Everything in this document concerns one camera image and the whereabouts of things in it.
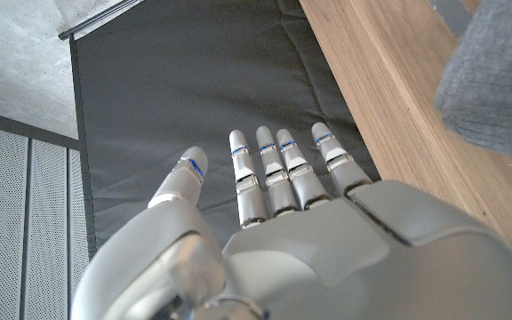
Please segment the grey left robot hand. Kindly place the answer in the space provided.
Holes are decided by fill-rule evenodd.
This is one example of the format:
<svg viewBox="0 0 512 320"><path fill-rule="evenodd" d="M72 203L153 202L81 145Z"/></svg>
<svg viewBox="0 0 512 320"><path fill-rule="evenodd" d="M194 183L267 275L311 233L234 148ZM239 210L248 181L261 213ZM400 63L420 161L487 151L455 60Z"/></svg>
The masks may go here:
<svg viewBox="0 0 512 320"><path fill-rule="evenodd" d="M208 167L187 149L91 259L74 319L512 319L512 249L411 185L373 181L323 123L330 196L286 130L229 135L240 230L219 246L197 201Z"/></svg>

